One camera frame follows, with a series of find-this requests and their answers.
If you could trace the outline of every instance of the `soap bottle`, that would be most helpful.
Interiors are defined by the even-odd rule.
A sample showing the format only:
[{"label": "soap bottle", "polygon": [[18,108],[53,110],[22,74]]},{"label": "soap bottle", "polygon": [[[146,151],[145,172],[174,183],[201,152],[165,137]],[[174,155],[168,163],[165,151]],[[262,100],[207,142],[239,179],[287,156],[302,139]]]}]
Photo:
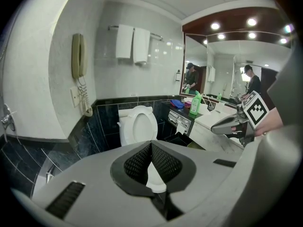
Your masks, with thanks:
[{"label": "soap bottle", "polygon": [[222,98],[222,94],[219,93],[219,95],[217,96],[217,99],[218,99],[218,100],[221,100],[221,98]]},{"label": "soap bottle", "polygon": [[189,113],[190,114],[193,114],[193,115],[197,115],[198,112],[199,112],[199,107],[200,107],[200,104],[201,104],[201,95],[198,91],[196,91],[196,96],[193,98],[193,101],[191,101],[191,107],[190,107],[190,110],[189,110]]}]

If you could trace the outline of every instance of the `white towel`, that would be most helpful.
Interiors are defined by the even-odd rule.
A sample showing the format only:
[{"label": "white towel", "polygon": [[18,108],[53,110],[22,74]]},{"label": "white towel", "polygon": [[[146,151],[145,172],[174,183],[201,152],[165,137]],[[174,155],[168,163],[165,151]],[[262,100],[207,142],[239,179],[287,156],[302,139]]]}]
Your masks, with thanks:
[{"label": "white towel", "polygon": [[208,81],[212,82],[212,78],[213,78],[213,70],[212,67],[209,68],[209,74],[208,74]]},{"label": "white towel", "polygon": [[131,58],[134,27],[119,25],[116,41],[116,58]]},{"label": "white towel", "polygon": [[134,29],[134,63],[147,62],[148,48],[150,46],[150,36],[151,33],[148,30],[142,28]]},{"label": "white towel", "polygon": [[215,74],[216,74],[216,69],[212,67],[212,81],[214,81]]}]

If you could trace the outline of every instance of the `faucet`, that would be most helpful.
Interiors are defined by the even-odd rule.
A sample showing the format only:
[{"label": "faucet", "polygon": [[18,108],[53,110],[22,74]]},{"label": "faucet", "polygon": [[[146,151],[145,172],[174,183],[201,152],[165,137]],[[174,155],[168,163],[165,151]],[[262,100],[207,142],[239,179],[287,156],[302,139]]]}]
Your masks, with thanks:
[{"label": "faucet", "polygon": [[14,123],[12,113],[11,113],[9,107],[7,106],[7,104],[4,104],[3,112],[4,112],[4,116],[1,119],[1,123],[2,123],[2,126],[4,128],[4,139],[5,139],[6,142],[8,142],[8,140],[6,138],[6,129],[8,127],[10,127],[10,129],[12,131],[16,131],[16,127],[15,127],[15,123]]}]

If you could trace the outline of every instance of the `towel rack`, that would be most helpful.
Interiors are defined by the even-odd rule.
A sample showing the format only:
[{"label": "towel rack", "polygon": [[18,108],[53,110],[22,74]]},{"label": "towel rack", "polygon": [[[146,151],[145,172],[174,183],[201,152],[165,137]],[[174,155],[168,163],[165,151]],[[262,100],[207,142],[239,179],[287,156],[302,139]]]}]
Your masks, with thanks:
[{"label": "towel rack", "polygon": [[[109,26],[108,26],[108,30],[110,30],[111,28],[119,28],[119,26],[118,26],[118,25],[109,25]],[[158,37],[158,39],[159,39],[160,41],[163,40],[163,37],[162,37],[161,35],[156,35],[156,34],[154,34],[154,33],[151,33],[151,35],[152,35],[152,36]]]}]

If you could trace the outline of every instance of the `toilet lid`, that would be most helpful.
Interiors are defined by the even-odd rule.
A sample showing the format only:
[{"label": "toilet lid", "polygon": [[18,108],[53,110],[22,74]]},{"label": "toilet lid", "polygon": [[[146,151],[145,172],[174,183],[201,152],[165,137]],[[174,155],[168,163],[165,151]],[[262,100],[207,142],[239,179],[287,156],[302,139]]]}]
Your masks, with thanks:
[{"label": "toilet lid", "polygon": [[152,109],[137,106],[129,113],[125,127],[124,137],[127,144],[146,140],[156,140],[158,125]]}]

